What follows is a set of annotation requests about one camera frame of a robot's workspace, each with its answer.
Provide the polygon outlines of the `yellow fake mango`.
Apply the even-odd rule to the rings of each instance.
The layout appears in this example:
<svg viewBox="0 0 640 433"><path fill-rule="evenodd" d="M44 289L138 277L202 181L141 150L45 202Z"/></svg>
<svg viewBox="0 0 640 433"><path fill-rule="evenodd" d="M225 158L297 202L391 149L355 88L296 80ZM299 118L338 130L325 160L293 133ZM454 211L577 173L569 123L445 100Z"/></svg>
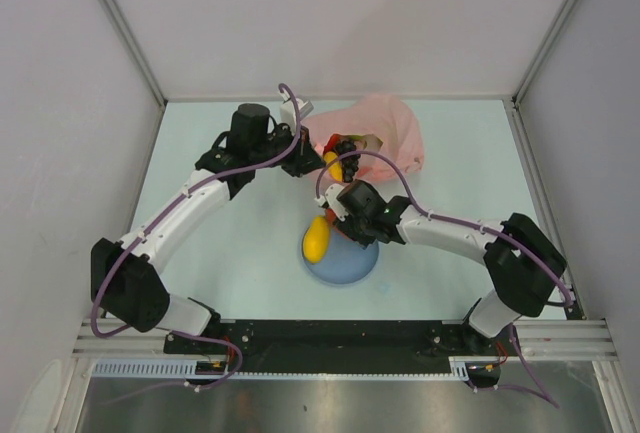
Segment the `yellow fake mango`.
<svg viewBox="0 0 640 433"><path fill-rule="evenodd" d="M302 254L311 264L319 263L328 250L330 226L324 216L315 217L302 240Z"/></svg>

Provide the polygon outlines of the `pink plastic bag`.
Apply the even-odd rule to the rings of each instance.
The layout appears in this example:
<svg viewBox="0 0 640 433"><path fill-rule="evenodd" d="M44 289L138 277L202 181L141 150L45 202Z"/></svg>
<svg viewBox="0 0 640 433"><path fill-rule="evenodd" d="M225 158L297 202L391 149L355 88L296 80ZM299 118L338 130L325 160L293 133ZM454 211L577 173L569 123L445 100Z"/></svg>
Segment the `pink plastic bag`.
<svg viewBox="0 0 640 433"><path fill-rule="evenodd" d="M403 174L422 169L425 152L418 119L411 108L390 94L371 94L342 109L306 117L316 152L322 154L334 135L354 137L358 145L391 160Z"/></svg>

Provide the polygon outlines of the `red fake watermelon slice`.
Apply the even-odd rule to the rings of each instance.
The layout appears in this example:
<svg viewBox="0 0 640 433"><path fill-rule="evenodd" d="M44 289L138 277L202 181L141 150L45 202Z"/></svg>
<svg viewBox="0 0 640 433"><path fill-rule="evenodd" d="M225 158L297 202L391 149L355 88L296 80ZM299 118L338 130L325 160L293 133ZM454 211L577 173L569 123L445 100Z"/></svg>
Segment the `red fake watermelon slice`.
<svg viewBox="0 0 640 433"><path fill-rule="evenodd" d="M334 225L336 222L339 221L339 218L337 217L336 213L331 208L327 208L324 211L324 214L325 214L325 218L326 218L327 222L330 225Z"/></svg>

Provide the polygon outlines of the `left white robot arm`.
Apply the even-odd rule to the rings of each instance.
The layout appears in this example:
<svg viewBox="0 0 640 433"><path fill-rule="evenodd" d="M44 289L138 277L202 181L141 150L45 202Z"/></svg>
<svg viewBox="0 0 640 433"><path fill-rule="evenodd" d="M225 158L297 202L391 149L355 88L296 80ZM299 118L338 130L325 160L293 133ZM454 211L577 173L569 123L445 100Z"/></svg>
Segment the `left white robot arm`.
<svg viewBox="0 0 640 433"><path fill-rule="evenodd" d="M147 222L117 241L100 239L91 249L90 319L98 312L141 333L158 328L186 334L197 351L214 350L221 340L215 311L192 298L167 291L160 275L205 217L233 200L257 170L279 167L302 177L323 167L301 123L310 102L286 99L279 120L260 104L237 107L222 132L196 161L181 189Z"/></svg>

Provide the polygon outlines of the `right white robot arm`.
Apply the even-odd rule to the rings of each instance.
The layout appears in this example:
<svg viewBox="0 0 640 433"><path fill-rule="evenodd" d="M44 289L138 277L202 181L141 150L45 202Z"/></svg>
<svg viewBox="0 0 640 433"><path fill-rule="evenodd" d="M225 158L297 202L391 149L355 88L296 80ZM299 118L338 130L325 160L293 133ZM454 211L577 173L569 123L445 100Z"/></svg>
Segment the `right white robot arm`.
<svg viewBox="0 0 640 433"><path fill-rule="evenodd" d="M419 207L411 193L385 200L369 183L334 184L319 201L333 225L351 241L433 247L484 266L492 290L468 311L461 341L473 354L493 347L498 334L521 317L536 318L559 291L562 307L573 303L562 282L567 262L527 216L502 222L448 217Z"/></svg>

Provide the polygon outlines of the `yellow fake lemon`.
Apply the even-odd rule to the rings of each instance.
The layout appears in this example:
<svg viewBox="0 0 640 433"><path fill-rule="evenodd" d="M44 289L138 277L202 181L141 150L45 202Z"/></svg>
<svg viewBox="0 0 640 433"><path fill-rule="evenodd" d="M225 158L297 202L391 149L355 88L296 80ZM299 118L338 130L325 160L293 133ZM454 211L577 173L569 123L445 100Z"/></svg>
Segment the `yellow fake lemon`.
<svg viewBox="0 0 640 433"><path fill-rule="evenodd" d="M324 154L323 159L328 166L328 174L332 180L336 182L343 182L343 170L338 159L338 154L334 151L328 151Z"/></svg>

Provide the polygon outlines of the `blue plastic plate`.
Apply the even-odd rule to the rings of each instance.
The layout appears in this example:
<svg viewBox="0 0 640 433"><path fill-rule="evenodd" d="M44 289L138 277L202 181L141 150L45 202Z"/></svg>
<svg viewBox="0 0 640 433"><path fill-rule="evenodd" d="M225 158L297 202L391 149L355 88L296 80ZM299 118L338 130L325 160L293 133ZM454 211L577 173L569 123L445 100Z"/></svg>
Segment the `blue plastic plate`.
<svg viewBox="0 0 640 433"><path fill-rule="evenodd" d="M311 263L301 253L303 264L317 280L334 286L346 286L366 278L376 266L379 258L379 243L367 247L351 241L332 230L325 256L318 263Z"/></svg>

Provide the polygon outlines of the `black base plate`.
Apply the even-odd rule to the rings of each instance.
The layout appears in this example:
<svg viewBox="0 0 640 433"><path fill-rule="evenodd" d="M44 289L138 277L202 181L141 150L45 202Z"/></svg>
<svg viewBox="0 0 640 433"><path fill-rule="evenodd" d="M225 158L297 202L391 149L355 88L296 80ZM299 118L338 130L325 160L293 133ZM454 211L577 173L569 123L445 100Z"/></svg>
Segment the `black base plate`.
<svg viewBox="0 0 640 433"><path fill-rule="evenodd" d="M516 357L506 329L486 340L437 320L225 320L213 337L239 347L243 373L432 374L453 357Z"/></svg>

